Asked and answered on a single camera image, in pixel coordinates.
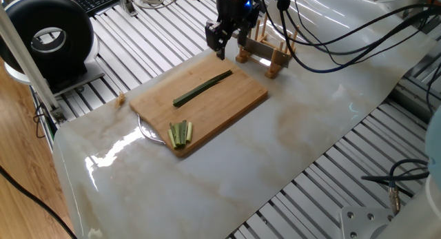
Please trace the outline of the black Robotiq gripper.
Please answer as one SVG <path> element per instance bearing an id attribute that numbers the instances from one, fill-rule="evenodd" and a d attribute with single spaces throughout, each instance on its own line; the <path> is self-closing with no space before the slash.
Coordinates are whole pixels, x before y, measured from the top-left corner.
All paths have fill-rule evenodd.
<path id="1" fill-rule="evenodd" d="M 229 35 L 224 30 L 238 29 L 237 42 L 245 47 L 247 38 L 256 26 L 260 4 L 254 0 L 216 0 L 218 22 L 208 21 L 205 25 L 206 42 L 220 60 L 225 59 L 225 46 Z"/>

